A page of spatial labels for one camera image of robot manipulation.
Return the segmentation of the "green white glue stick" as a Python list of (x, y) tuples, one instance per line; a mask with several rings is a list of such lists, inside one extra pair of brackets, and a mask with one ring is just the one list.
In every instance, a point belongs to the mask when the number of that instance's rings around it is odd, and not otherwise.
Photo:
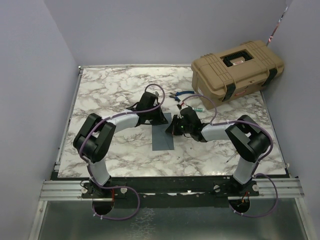
[(204, 112), (205, 111), (203, 108), (197, 108), (197, 107), (193, 107), (192, 109), (196, 112)]

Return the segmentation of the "grey envelope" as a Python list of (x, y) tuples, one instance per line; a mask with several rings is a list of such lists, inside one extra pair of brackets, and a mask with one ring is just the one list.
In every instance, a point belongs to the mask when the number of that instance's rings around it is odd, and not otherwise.
[(168, 112), (164, 113), (164, 116), (168, 123), (154, 125), (151, 128), (152, 151), (170, 151), (175, 149), (173, 136), (166, 133), (166, 129), (172, 122), (172, 114)]

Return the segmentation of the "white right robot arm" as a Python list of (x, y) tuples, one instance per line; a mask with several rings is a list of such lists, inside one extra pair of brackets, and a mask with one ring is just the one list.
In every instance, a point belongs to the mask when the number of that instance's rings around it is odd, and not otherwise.
[(248, 182), (261, 159), (273, 149), (271, 135), (248, 115), (237, 120), (204, 123), (190, 107), (183, 108), (173, 116), (171, 124), (165, 130), (173, 136), (190, 135), (197, 142), (207, 143), (218, 140), (230, 140), (239, 154), (239, 160), (230, 182), (229, 189), (240, 196), (248, 189)]

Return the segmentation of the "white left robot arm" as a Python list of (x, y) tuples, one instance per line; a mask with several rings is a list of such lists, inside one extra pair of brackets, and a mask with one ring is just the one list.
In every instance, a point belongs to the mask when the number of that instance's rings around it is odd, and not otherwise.
[(152, 126), (168, 123), (162, 112), (159, 97), (148, 91), (142, 94), (139, 102), (118, 114), (103, 118), (91, 113), (86, 118), (73, 140), (73, 147), (87, 164), (90, 181), (94, 183), (93, 191), (97, 196), (106, 197), (111, 190), (108, 183), (111, 176), (105, 164), (105, 156), (114, 134), (145, 125), (146, 122)]

